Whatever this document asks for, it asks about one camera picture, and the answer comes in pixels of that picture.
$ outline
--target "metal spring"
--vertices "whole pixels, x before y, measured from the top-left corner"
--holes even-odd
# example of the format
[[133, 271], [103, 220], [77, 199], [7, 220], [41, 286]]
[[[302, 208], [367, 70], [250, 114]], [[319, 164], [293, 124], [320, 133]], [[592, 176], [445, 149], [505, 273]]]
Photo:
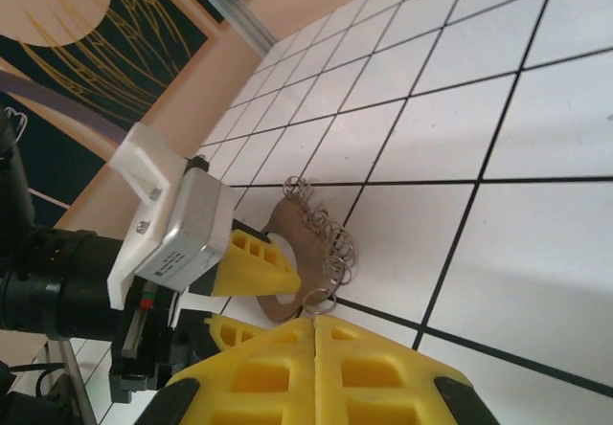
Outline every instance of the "metal spring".
[[[357, 260], [357, 253], [352, 236], [345, 227], [329, 218], [325, 208], [312, 210], [308, 204], [313, 194], [313, 187], [304, 178], [290, 176], [284, 182], [284, 197], [294, 201], [305, 212], [303, 223], [314, 232], [326, 245], [327, 256], [323, 264], [323, 273], [329, 278], [333, 287], [344, 286], [352, 281], [352, 267]], [[316, 295], [321, 295], [317, 303], [311, 302]], [[331, 298], [332, 304], [321, 308], [320, 304]], [[329, 313], [336, 306], [336, 293], [328, 288], [313, 289], [303, 299], [303, 309], [311, 315]]]

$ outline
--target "white tile floor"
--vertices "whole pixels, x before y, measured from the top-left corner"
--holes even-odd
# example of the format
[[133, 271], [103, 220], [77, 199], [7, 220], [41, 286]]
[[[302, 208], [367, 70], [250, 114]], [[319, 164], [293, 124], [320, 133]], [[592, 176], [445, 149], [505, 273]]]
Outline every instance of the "white tile floor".
[[[360, 254], [336, 315], [462, 370], [503, 424], [610, 424], [612, 14], [353, 0], [281, 41], [201, 152], [258, 229], [287, 176], [319, 182]], [[224, 313], [270, 326], [252, 298]], [[151, 395], [110, 406], [106, 349], [79, 349], [92, 403], [132, 423]]]

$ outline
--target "beige curved shape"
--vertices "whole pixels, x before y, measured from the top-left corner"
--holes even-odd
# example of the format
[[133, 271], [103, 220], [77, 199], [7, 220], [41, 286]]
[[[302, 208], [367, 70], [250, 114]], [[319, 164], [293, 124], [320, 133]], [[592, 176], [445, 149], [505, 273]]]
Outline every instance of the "beige curved shape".
[[104, 18], [111, 0], [0, 0], [0, 34], [49, 47], [38, 23], [58, 46], [86, 37]]

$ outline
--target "grid floor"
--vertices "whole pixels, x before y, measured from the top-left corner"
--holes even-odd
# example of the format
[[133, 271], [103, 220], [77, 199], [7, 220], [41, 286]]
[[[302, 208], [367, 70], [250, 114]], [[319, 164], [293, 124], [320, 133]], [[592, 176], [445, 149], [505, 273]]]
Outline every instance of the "grid floor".
[[[504, 424], [613, 414], [613, 0], [353, 0], [279, 42], [200, 153], [262, 228], [289, 175], [359, 248], [334, 314]], [[255, 299], [186, 296], [271, 326]], [[108, 345], [75, 341], [104, 424]]]

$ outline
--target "black cable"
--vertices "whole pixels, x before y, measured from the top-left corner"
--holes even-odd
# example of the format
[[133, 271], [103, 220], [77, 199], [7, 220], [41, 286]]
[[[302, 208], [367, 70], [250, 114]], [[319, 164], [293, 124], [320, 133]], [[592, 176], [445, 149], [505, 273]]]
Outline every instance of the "black cable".
[[65, 368], [64, 363], [32, 363], [31, 365], [11, 366], [9, 372], [30, 372], [33, 370], [58, 370]]
[[40, 374], [38, 376], [38, 380], [36, 380], [36, 386], [34, 388], [34, 390], [36, 391], [36, 397], [37, 398], [42, 398], [42, 381], [45, 380], [45, 377], [47, 377], [49, 374], [51, 374], [52, 372], [55, 372], [58, 369], [62, 369], [64, 368], [64, 366], [60, 366], [58, 368], [49, 368], [47, 370], [45, 370], [42, 374]]

